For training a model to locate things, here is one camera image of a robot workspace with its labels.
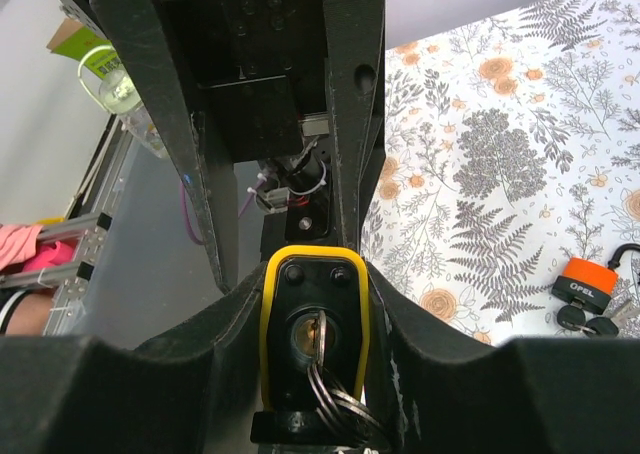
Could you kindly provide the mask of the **orange padlock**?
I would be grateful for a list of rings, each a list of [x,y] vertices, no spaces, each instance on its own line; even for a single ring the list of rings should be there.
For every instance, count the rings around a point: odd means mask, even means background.
[[[638,252],[639,245],[619,246],[606,265],[571,257],[551,287],[551,294],[566,304],[579,304],[591,314],[601,315],[608,307],[619,279],[616,270],[627,252]]]

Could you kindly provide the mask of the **yellow padlock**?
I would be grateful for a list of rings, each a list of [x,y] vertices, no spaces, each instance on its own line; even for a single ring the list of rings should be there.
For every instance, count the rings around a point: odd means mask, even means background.
[[[290,245],[266,265],[258,331],[261,398],[251,440],[360,447],[376,421],[361,404],[370,345],[364,260],[343,247]]]

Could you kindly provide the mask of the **orange padlock keys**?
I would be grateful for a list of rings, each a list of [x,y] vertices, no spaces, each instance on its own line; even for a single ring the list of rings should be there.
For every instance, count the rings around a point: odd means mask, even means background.
[[[560,327],[589,338],[615,338],[622,327],[638,315],[639,307],[627,299],[612,314],[597,315],[591,319],[587,319],[584,311],[576,305],[566,305],[558,311],[556,321]]]

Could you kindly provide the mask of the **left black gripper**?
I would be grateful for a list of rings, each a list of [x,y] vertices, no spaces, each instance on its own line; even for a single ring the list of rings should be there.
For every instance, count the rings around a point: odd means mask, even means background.
[[[327,46],[337,242],[359,249],[360,183],[375,139],[370,124],[385,0],[90,5],[182,179],[224,294],[235,286],[234,167],[301,150],[298,120],[324,108],[320,70]]]

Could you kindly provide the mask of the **yellow padlock keys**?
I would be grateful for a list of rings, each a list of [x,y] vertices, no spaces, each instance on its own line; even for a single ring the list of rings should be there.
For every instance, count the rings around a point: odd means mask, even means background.
[[[348,394],[338,378],[324,366],[328,320],[323,310],[318,311],[313,326],[313,355],[307,377],[317,400],[315,412],[342,444],[388,451],[391,444],[382,423],[361,401]]]

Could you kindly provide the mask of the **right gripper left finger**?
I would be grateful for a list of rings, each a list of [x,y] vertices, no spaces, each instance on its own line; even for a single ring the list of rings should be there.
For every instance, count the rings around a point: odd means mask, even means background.
[[[5,453],[254,453],[265,270],[133,350],[88,336],[1,341]]]

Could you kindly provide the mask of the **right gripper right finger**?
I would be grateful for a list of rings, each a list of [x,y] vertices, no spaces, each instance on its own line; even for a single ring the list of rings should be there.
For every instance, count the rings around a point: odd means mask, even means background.
[[[395,453],[635,453],[639,344],[473,339],[369,272],[368,407]]]

